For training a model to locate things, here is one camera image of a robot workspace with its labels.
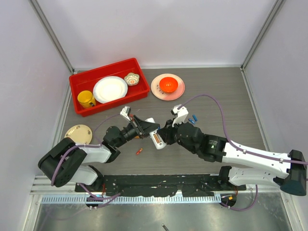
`small metal part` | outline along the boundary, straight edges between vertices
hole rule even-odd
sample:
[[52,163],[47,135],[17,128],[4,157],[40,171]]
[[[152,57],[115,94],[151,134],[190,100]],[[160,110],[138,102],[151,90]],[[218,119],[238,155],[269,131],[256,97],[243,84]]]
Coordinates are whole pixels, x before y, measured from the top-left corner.
[[123,116],[123,118],[125,118],[128,122],[130,121],[129,114],[130,114],[130,107],[127,106],[125,106],[120,112],[120,115]]
[[192,124],[196,124],[192,119],[188,119],[189,122],[191,122]]
[[225,198],[225,197],[232,197],[232,195],[231,194],[229,194],[229,195],[225,195],[225,196],[222,196],[221,198],[223,199],[223,198]]
[[196,115],[193,115],[192,117],[193,117],[193,119],[194,119],[196,122],[198,121]]
[[162,224],[162,226],[166,231],[169,231],[169,229],[164,224]]
[[140,148],[139,151],[136,152],[136,155],[139,155],[143,151],[143,148]]

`red plastic bin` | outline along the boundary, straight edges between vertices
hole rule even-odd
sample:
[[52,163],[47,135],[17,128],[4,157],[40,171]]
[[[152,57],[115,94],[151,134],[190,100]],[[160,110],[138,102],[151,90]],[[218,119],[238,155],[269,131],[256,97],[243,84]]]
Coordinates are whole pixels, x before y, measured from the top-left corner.
[[[137,85],[128,87],[128,91],[125,97],[108,103],[100,103],[96,101],[96,105],[94,107],[87,109],[83,108],[79,104],[77,100],[78,94],[83,90],[89,90],[93,92],[94,85],[100,79],[108,76],[118,76],[120,78],[124,78],[130,72],[138,74],[140,78]],[[75,112],[77,114],[81,114],[83,117],[145,98],[148,96],[150,91],[149,84],[146,81],[143,72],[141,71],[140,66],[135,58],[123,60],[118,63],[102,66],[90,71],[72,75],[69,77],[69,83],[71,86]]]

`yellow mug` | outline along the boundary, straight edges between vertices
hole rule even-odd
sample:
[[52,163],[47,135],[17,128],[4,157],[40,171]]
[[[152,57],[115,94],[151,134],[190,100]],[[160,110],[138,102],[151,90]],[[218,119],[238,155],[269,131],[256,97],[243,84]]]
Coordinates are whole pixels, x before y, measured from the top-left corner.
[[77,100],[83,108],[90,108],[96,105],[94,95],[89,90],[83,90],[79,93]]

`red bowl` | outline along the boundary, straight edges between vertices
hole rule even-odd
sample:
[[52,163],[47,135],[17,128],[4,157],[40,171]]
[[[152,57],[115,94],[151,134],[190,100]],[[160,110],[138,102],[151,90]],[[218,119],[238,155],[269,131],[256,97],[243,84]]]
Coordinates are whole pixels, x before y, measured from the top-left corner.
[[178,89],[178,85],[178,81],[172,77],[165,77],[159,82],[159,88],[166,93],[174,92]]

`white plate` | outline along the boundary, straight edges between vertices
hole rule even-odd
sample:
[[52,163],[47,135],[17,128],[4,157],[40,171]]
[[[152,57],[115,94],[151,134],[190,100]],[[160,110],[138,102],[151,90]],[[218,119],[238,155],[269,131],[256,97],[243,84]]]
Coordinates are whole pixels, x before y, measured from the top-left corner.
[[94,98],[100,103],[107,103],[123,98],[127,94],[128,86],[124,79],[109,76],[98,81],[93,88]]

